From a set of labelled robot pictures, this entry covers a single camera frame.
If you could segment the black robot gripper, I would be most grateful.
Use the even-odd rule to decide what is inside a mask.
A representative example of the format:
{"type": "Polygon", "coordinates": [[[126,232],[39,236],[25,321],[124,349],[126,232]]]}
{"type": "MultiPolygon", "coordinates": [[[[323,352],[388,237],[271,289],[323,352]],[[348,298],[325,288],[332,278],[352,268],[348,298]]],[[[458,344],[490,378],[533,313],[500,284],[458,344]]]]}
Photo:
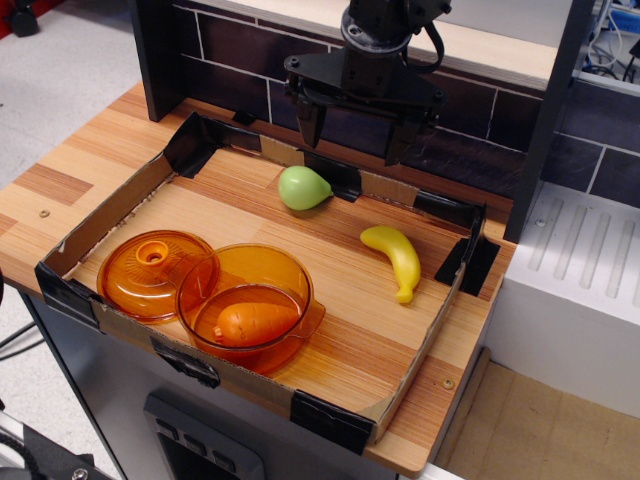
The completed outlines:
{"type": "Polygon", "coordinates": [[[331,107],[390,119],[396,123],[386,144],[385,166],[398,164],[416,138],[437,124],[447,100],[397,54],[367,56],[342,48],[289,56],[284,68],[298,128],[309,147],[317,147],[331,107]]]}

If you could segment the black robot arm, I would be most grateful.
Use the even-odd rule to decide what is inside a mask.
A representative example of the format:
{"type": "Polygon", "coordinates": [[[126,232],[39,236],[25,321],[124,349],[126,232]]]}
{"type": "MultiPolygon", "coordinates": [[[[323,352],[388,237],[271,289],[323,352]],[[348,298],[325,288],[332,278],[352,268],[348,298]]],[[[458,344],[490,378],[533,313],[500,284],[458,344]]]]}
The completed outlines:
{"type": "Polygon", "coordinates": [[[448,1],[352,1],[341,18],[343,48],[287,57],[285,89],[304,142],[317,146],[336,107],[390,121],[385,163],[399,163],[447,102],[426,77],[444,58],[434,21],[450,11],[448,1]]]}

